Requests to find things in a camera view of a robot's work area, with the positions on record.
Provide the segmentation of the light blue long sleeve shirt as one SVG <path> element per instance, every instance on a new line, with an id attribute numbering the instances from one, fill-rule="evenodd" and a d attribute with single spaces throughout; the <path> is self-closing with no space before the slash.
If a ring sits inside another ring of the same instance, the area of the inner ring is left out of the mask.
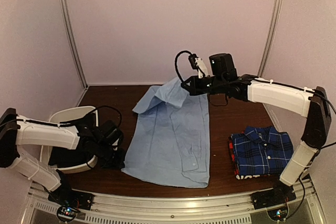
<path id="1" fill-rule="evenodd" d="M 163 186 L 206 188 L 210 170 L 207 95 L 189 95 L 180 79 L 174 78 L 149 87 L 132 111 L 138 118 L 122 172 Z"/>

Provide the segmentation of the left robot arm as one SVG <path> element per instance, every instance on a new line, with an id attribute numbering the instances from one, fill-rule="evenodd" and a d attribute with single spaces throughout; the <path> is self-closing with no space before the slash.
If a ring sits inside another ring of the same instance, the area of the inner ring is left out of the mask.
<path id="1" fill-rule="evenodd" d="M 8 108 L 1 115 L 1 167 L 14 169 L 27 179 L 54 192 L 64 205 L 76 197 L 63 169 L 55 169 L 30 155 L 23 147 L 39 145 L 88 153 L 103 160 L 108 168 L 124 168 L 125 152 L 120 148 L 120 124 L 107 120 L 99 124 L 100 107 L 79 106 L 59 111 L 48 122 L 19 115 Z"/>

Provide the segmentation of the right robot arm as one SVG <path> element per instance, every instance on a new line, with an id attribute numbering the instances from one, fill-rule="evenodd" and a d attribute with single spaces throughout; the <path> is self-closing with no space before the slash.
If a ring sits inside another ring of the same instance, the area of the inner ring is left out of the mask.
<path id="1" fill-rule="evenodd" d="M 231 54 L 227 53 L 209 57 L 212 71 L 209 73 L 201 57 L 188 50 L 184 53 L 191 68 L 197 72 L 181 80 L 182 88 L 190 95 L 224 94 L 227 99 L 261 103 L 305 119 L 301 140 L 279 177 L 283 184 L 269 192 L 272 203 L 281 203 L 289 196 L 288 186 L 298 181 L 322 149 L 329 147 L 327 137 L 335 108 L 328 100 L 326 90 L 323 87 L 295 87 L 252 74 L 239 76 Z"/>

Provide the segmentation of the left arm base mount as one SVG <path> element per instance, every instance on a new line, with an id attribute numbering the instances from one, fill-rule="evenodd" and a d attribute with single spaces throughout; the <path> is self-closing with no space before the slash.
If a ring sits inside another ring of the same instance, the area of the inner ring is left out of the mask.
<path id="1" fill-rule="evenodd" d="M 55 191 L 44 188 L 48 194 L 48 200 L 59 205 L 56 210 L 57 218 L 64 223 L 74 221 L 81 210 L 90 210 L 94 195 L 65 187 L 59 187 Z"/>

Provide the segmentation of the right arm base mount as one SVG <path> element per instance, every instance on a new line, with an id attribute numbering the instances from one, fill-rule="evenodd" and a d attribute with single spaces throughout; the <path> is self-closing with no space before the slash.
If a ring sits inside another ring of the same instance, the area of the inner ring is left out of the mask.
<path id="1" fill-rule="evenodd" d="M 288 202 L 295 199 L 293 186 L 284 184 L 251 195 L 254 209 L 266 209 L 268 217 L 273 221 L 283 221 L 289 215 Z"/>

